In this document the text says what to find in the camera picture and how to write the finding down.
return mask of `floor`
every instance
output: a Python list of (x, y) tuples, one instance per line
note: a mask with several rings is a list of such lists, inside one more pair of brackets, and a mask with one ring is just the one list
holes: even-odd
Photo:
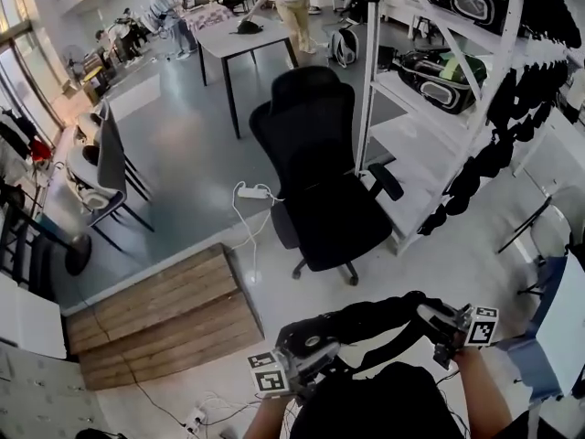
[[(275, 11), (265, 13), (276, 17)], [(336, 21), (337, 16), (330, 10), (325, 10), (321, 16), (311, 16), (313, 38), (325, 43)], [(362, 42), (362, 57), (346, 70), (332, 68), (356, 92), (356, 145), (364, 84), (366, 27), (356, 27), (355, 31)], [(412, 43), (406, 34), (405, 27), (384, 24), (382, 43), (408, 50)], [(131, 191), (130, 205), (152, 222), (156, 233), (141, 228), (133, 220), (129, 220), (127, 226), (105, 220), (100, 225), (101, 230), (128, 250), (122, 254), (90, 231), (93, 253), (89, 266), (80, 276), (71, 277), (63, 267), (63, 259), (55, 260), (53, 281), (63, 308), (78, 304), (81, 296), (94, 301), (122, 280), (238, 222), (231, 207), (231, 196), (239, 181), (244, 180), (252, 186), (264, 183), (278, 190), (276, 174), (252, 137), (247, 119), (258, 105), (270, 99), (272, 80), (287, 70), (284, 45), (258, 50), (258, 66), (247, 56), (229, 61), (242, 132), (241, 140), (237, 140), (219, 60), (205, 55), (209, 84), (204, 87), (198, 56), (182, 62), (166, 61), (167, 44), (168, 41), (160, 40), (150, 44), (143, 63), (108, 94), (126, 153), (153, 191), (149, 204)], [(325, 49), (319, 48), (316, 55), (303, 63), (326, 64)], [(402, 110), (392, 102), (377, 102), (373, 119), (381, 122), (400, 114)], [(387, 155), (374, 142), (368, 148), (369, 156)], [(268, 205), (242, 203), (241, 211), (248, 217)], [(58, 207), (67, 210), (65, 223), (60, 224), (69, 235), (84, 230), (79, 218), (79, 203), (75, 199), (68, 206), (59, 202)]]
[[(347, 275), (336, 269), (321, 273), (305, 270), (302, 278), (294, 281), (291, 271), (300, 254), (286, 251), (280, 245), (269, 221), (258, 237), (257, 278), (252, 278), (251, 244), (230, 254), (261, 317), (266, 341), (232, 356), (141, 385), (155, 402), (180, 421), (202, 403), (208, 422), (223, 420), (243, 404), (256, 401), (245, 357), (273, 347), (282, 326), (354, 302), (402, 296), (413, 290), (440, 297), (455, 307), (466, 303), (498, 307), (502, 315), (497, 337), (517, 335), (524, 330), (536, 308), (537, 302), (532, 296), (516, 295), (518, 289), (533, 281), (534, 266), (515, 246), (501, 255), (496, 255), (495, 249), (541, 200), (540, 192), (526, 174), (513, 178), (506, 170), (473, 198), (464, 214), (449, 218), (430, 237), (415, 241), (399, 258), (382, 244), (357, 259), (355, 267), (360, 275), (357, 287), (347, 285)], [(250, 226), (257, 229), (265, 216), (263, 212), (252, 217)], [(241, 225), (218, 236), (228, 246), (244, 238)], [(344, 347), (342, 357), (358, 365), (366, 351), (388, 342), (396, 332), (398, 330)], [(518, 373), (504, 353), (497, 348), (485, 349), (483, 353), (512, 414), (518, 416), (527, 408), (529, 389), (522, 383), (513, 383)], [(431, 357), (431, 344), (422, 339), (399, 359), (425, 367), (437, 380), (447, 375), (448, 371), (434, 363)], [(466, 421), (460, 378), (445, 381), (441, 388), (450, 406)], [(185, 437), (181, 428), (157, 411), (136, 387), (101, 391), (98, 395), (112, 432), (144, 439)], [(210, 426), (207, 432), (200, 431), (198, 437), (205, 434), (215, 438), (226, 429), (241, 437), (254, 408), (255, 405), (251, 405), (233, 418)], [(541, 414), (567, 437), (575, 437), (583, 427), (582, 410), (572, 399), (546, 402)]]

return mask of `white tile floor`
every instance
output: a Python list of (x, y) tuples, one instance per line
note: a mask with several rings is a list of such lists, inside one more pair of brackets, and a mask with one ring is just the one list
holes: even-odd
[[(495, 255), (495, 249), (541, 201), (542, 196), (527, 176), (513, 179), (508, 171), (504, 171), (481, 190), (466, 213), (449, 218), (446, 225), (430, 237), (416, 241), (399, 258), (393, 256), (385, 245), (380, 245), (355, 261), (360, 275), (358, 287), (348, 286), (346, 275), (339, 270), (312, 273), (305, 269), (301, 280), (294, 281), (291, 271), (300, 260), (300, 254), (286, 251), (280, 245), (269, 222), (258, 238), (257, 283), (251, 279), (252, 245), (232, 253), (236, 268), (261, 316), (266, 342), (204, 366), (146, 382), (143, 386), (155, 402), (181, 421), (209, 395), (206, 391), (213, 391), (232, 402), (252, 402), (255, 400), (254, 391), (245, 357), (272, 347), (282, 326), (354, 302), (376, 301), (412, 290), (440, 297), (455, 307), (466, 303), (499, 307), (502, 310), (499, 336), (520, 333), (533, 314), (536, 302), (530, 296), (517, 296), (516, 290), (525, 287), (534, 277), (534, 269), (514, 246), (499, 256)], [(254, 217), (251, 222), (256, 224), (264, 216)], [(243, 236), (242, 227), (235, 227), (221, 236), (227, 245), (234, 245)], [(393, 333), (387, 332), (357, 348), (344, 348), (343, 356), (359, 359), (365, 351), (392, 336)], [(431, 353), (431, 344), (423, 339), (400, 359), (424, 366), (439, 379), (446, 372), (432, 361)], [(513, 383), (516, 372), (503, 353), (490, 348), (484, 351), (484, 356), (513, 415), (520, 414), (527, 407), (529, 390), (521, 383)], [(459, 378), (446, 381), (442, 386), (449, 404), (466, 418)], [(122, 432), (129, 438), (186, 437), (186, 433), (163, 412), (157, 411), (135, 387), (103, 391), (99, 398), (114, 432)], [(204, 406), (210, 415), (208, 421), (222, 419), (234, 411), (218, 409), (219, 406), (218, 401)], [(567, 437), (574, 436), (579, 430), (583, 416), (579, 412), (577, 403), (571, 400), (549, 402), (543, 408), (543, 416), (560, 427)], [(253, 408), (250, 408), (233, 419), (210, 427), (209, 437), (217, 437), (228, 426), (241, 436), (253, 413)]]

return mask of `chair seat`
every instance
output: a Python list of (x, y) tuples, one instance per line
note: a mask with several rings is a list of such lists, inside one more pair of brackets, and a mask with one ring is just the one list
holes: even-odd
[(392, 232), (384, 210), (353, 174), (308, 188), (283, 203), (301, 254), (314, 272), (351, 262)]

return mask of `shelf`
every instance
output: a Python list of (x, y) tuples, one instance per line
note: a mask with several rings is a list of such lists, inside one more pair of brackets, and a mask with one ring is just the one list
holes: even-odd
[(372, 125), (371, 134), (412, 174), (439, 186), (449, 172), (455, 153), (433, 132), (434, 124), (410, 114)]
[[(417, 220), (431, 201), (431, 193), (412, 174), (408, 165), (401, 163), (399, 160), (386, 165), (386, 169), (398, 180), (404, 189), (404, 196), (400, 200), (392, 201), (382, 190), (378, 194), (376, 201), (394, 223), (395, 231), (402, 241), (414, 230)], [(371, 188), (375, 182), (369, 172), (363, 175), (361, 180), (367, 188)]]
[(467, 121), (475, 109), (474, 106), (459, 115), (442, 111), (404, 83), (396, 71), (386, 71), (376, 75), (376, 81), (372, 83), (372, 88), (395, 102), (406, 112), (422, 116), (428, 122), (439, 127), (440, 131), (437, 132), (437, 135), (441, 137), (443, 142), (451, 143), (450, 149), (454, 153), (459, 150), (459, 145), (467, 133)]
[(418, 0), (382, 0), (392, 6), (408, 9), (414, 16), (422, 16), (431, 21), (437, 17), (451, 30), (473, 41), (475, 44), (495, 53), (500, 49), (501, 37), (474, 24), (470, 19), (456, 15), (449, 10), (434, 5), (437, 17), (431, 16)]

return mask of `black round base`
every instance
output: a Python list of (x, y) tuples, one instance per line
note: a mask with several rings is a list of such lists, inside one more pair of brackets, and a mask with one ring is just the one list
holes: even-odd
[(87, 266), (91, 257), (91, 237), (79, 234), (69, 243), (70, 249), (65, 254), (65, 268), (73, 276), (77, 276)]

